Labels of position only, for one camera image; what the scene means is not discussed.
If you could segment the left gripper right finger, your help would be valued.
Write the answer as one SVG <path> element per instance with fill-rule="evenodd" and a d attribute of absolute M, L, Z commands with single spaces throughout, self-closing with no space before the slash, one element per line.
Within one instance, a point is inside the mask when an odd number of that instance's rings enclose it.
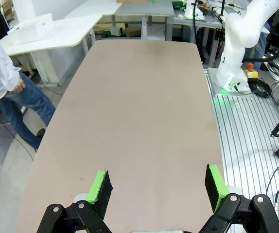
<path fill-rule="evenodd" d="M 230 193 L 217 165 L 206 167 L 205 187 L 213 215 L 199 233 L 227 233 L 232 225 L 243 226 L 246 233 L 279 233 L 279 219 L 267 195 L 247 199 Z"/>

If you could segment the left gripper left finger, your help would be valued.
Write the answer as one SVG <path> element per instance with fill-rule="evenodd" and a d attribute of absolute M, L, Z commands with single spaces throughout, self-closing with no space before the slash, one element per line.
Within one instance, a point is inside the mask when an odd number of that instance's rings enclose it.
<path fill-rule="evenodd" d="M 112 190 L 108 171 L 98 171 L 86 199 L 69 207 L 49 205 L 36 233 L 112 233 L 104 223 Z"/>

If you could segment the white basket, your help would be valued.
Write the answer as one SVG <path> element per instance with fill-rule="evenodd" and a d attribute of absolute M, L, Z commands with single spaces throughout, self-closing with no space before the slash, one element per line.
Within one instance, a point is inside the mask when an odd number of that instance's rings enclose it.
<path fill-rule="evenodd" d="M 19 23 L 8 31 L 6 38 L 16 46 L 42 40 L 52 30 L 52 14 L 49 13 Z"/>

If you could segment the person's right forearm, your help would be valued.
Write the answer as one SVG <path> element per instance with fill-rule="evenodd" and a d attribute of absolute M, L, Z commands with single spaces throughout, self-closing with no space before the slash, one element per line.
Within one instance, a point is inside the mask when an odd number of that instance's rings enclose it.
<path fill-rule="evenodd" d="M 9 56 L 0 55 L 0 81 L 8 91 L 12 91 L 19 80 L 19 68 L 13 65 Z"/>

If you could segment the person's right hand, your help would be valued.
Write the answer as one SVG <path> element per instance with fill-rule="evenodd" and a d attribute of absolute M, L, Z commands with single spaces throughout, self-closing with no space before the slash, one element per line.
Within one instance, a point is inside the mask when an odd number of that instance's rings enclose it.
<path fill-rule="evenodd" d="M 16 87 L 12 90 L 12 93 L 21 93 L 26 87 L 25 82 L 23 81 L 23 79 L 21 77 L 19 77 L 18 80 L 18 84 L 16 85 Z"/>

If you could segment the yellow emergency stop box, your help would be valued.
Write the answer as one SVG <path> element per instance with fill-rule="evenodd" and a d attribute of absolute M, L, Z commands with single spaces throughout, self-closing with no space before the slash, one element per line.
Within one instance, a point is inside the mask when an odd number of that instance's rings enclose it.
<path fill-rule="evenodd" d="M 244 70 L 245 75 L 247 76 L 248 83 L 257 82 L 259 79 L 258 72 L 254 69 L 253 63 L 248 63 L 247 69 Z"/>

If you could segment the white box under table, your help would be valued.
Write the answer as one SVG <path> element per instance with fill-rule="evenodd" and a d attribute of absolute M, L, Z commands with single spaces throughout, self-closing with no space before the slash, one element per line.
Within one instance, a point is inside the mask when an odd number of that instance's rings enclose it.
<path fill-rule="evenodd" d="M 124 37 L 124 28 L 121 26 L 113 26 L 112 28 L 110 28 L 110 34 L 113 37 Z"/>

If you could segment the large white table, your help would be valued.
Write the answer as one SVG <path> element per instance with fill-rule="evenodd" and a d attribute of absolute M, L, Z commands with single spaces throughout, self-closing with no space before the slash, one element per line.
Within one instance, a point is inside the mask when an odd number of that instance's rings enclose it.
<path fill-rule="evenodd" d="M 9 56 L 22 56 L 28 70 L 36 67 L 44 83 L 59 84 L 65 69 L 77 59 L 62 48 L 82 46 L 88 53 L 87 36 L 95 42 L 94 26 L 107 15 L 113 15 L 121 4 L 117 0 L 12 0 L 18 24 L 37 16 L 52 14 L 53 30 L 42 40 L 12 45 L 6 36 L 0 40 Z"/>

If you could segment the cardboard box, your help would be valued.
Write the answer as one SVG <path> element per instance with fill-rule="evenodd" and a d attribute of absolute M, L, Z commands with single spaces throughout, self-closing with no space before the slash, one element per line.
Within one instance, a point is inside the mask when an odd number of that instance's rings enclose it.
<path fill-rule="evenodd" d="M 127 37 L 141 37 L 141 26 L 128 26 L 124 31 Z"/>

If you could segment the small white robot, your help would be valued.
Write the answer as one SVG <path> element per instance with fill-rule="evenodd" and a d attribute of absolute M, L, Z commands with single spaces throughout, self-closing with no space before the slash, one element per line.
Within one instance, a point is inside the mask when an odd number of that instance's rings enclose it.
<path fill-rule="evenodd" d="M 197 0 L 184 0 L 186 6 L 184 17 L 187 19 L 205 20 L 202 11 L 197 6 Z"/>

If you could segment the gray table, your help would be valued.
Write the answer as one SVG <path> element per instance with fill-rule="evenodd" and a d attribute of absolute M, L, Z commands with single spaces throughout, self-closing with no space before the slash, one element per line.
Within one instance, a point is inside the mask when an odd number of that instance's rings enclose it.
<path fill-rule="evenodd" d="M 172 0 L 149 0 L 148 3 L 123 3 L 115 16 L 140 16 L 142 40 L 166 40 L 167 21 L 174 16 Z M 152 17 L 164 17 L 164 26 L 154 25 Z"/>

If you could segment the aluminium slotted base plate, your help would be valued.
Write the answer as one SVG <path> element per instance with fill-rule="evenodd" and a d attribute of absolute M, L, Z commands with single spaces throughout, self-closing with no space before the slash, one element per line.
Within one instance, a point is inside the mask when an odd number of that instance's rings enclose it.
<path fill-rule="evenodd" d="M 214 68 L 204 73 L 220 134 L 226 184 L 247 198 L 266 194 L 279 213 L 279 157 L 274 154 L 279 137 L 270 136 L 279 122 L 279 101 L 228 93 L 213 82 Z"/>

